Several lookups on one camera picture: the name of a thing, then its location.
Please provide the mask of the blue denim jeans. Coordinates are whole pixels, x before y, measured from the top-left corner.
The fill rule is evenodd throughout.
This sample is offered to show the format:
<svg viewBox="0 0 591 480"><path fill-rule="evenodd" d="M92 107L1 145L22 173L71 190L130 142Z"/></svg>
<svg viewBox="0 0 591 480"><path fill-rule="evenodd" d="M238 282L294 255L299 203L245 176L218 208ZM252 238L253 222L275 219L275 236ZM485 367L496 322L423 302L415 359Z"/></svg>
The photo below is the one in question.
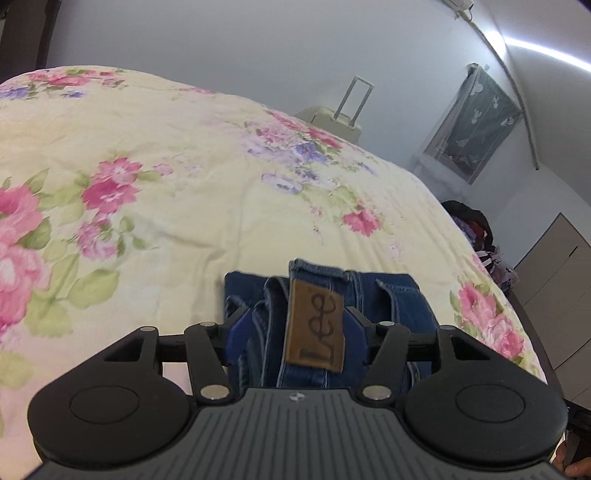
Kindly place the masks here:
<svg viewBox="0 0 591 480"><path fill-rule="evenodd" d="M390 321L417 334L438 323L407 274L363 273L295 259L287 276L230 272L224 313L252 311L253 331L239 359L242 391L249 388L349 389L342 385L342 315L358 310L370 323Z"/></svg>

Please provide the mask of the pile of clothes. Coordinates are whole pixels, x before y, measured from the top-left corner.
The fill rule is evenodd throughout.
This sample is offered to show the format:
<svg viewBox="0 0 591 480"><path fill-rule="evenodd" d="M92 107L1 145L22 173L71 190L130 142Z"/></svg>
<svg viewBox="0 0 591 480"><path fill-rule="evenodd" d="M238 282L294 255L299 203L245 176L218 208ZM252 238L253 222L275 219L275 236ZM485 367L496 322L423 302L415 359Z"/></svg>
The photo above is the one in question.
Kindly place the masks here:
<svg viewBox="0 0 591 480"><path fill-rule="evenodd" d="M517 283L518 276L502 259L486 216L457 200L444 201L442 207L464 233L485 271L504 293L509 292Z"/></svg>

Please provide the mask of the floral yellow bed quilt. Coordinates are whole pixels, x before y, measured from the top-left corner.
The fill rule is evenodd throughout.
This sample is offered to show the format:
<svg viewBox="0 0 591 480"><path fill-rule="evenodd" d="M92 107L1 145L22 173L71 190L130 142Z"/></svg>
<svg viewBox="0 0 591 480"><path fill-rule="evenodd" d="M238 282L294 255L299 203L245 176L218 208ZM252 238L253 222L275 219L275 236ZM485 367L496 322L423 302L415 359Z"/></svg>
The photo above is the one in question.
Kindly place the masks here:
<svg viewBox="0 0 591 480"><path fill-rule="evenodd" d="M540 361L415 175L252 100L75 66L1 86L1 475L39 458L43 386L128 332L221 321L231 271L291 260L414 278L437 321Z"/></svg>

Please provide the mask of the beige side cabinet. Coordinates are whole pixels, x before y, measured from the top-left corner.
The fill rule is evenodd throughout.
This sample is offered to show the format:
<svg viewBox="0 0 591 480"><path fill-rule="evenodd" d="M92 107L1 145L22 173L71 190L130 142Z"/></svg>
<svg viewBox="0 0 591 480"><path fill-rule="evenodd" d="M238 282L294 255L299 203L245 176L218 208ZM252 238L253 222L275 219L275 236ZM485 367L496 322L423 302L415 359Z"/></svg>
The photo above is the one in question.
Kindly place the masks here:
<svg viewBox="0 0 591 480"><path fill-rule="evenodd" d="M513 292L566 399L590 406L590 244L558 214L517 264Z"/></svg>

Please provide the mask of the cream hard-shell suitcase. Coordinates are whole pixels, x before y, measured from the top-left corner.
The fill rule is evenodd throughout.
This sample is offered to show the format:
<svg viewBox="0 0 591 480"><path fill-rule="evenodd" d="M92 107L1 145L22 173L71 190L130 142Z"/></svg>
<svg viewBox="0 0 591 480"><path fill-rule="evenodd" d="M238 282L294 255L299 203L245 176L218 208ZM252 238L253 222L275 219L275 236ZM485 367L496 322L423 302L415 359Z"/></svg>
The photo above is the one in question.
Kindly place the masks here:
<svg viewBox="0 0 591 480"><path fill-rule="evenodd" d="M355 90L356 86L359 84L366 87L365 94L363 94L361 101L358 106L356 106L353 115L349 116L344 113L344 108L346 103L348 103L353 90ZM349 87L346 88L346 92L344 96L342 96L342 99L335 110L325 106L308 107L297 112L295 117L304 121L304 123L308 123L308 125L325 130L342 140L346 140L349 143L356 145L359 143L362 135L362 127L358 124L358 119L374 89L375 85L372 82L363 79L360 76L355 76L351 83L349 83Z"/></svg>

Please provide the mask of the grey patterned window curtain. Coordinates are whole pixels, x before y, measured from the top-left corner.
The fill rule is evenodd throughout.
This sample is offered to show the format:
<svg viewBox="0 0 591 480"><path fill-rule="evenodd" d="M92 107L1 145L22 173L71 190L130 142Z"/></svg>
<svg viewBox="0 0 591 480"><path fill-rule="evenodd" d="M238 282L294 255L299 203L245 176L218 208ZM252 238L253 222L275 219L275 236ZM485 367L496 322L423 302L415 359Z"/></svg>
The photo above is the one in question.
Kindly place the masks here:
<svg viewBox="0 0 591 480"><path fill-rule="evenodd" d="M425 153L472 184L522 118L517 104L472 63Z"/></svg>

